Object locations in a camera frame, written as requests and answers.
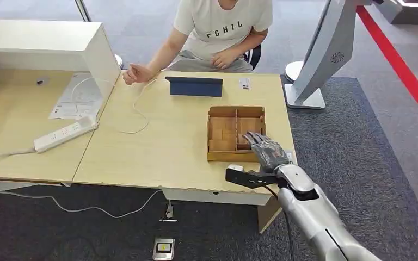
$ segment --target gray pants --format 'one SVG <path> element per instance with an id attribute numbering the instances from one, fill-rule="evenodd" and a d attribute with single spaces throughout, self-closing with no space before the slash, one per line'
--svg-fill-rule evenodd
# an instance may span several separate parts
<path id="1" fill-rule="evenodd" d="M 253 72 L 252 66 L 241 57 L 236 59 L 230 67 L 220 70 L 213 66 L 210 61 L 201 60 L 187 50 L 180 52 L 165 70 L 178 72 Z"/>

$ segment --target person's hand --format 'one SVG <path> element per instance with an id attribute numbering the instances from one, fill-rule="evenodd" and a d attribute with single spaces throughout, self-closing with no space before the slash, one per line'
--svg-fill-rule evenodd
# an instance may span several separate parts
<path id="1" fill-rule="evenodd" d="M 211 63 L 215 67 L 223 70 L 228 67 L 239 57 L 241 54 L 235 50 L 234 48 L 228 48 L 224 51 L 216 53 L 214 57 L 212 57 Z"/>
<path id="2" fill-rule="evenodd" d="M 153 76 L 155 75 L 150 69 L 138 64 L 130 64 L 129 69 L 122 74 L 124 82 L 126 82 L 127 85 L 133 83 L 146 83 L 151 80 Z"/>

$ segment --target tablet case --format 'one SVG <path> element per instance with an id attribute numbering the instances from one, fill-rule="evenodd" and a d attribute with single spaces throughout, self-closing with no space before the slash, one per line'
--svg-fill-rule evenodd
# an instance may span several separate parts
<path id="1" fill-rule="evenodd" d="M 222 97 L 223 79 L 166 77 L 171 95 Z"/>

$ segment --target power strip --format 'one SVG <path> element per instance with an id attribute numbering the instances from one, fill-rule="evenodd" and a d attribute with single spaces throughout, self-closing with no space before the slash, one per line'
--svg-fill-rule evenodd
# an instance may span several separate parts
<path id="1" fill-rule="evenodd" d="M 79 121 L 71 125 L 34 140 L 34 149 L 38 153 L 45 152 L 85 133 L 91 132 L 98 127 L 99 126 L 95 118 L 81 118 Z"/>

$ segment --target wooden box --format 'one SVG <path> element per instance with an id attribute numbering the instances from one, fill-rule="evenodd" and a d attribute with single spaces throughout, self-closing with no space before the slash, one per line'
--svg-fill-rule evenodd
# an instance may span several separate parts
<path id="1" fill-rule="evenodd" d="M 258 162 L 246 132 L 265 135 L 263 107 L 215 106 L 207 119 L 207 161 Z"/>

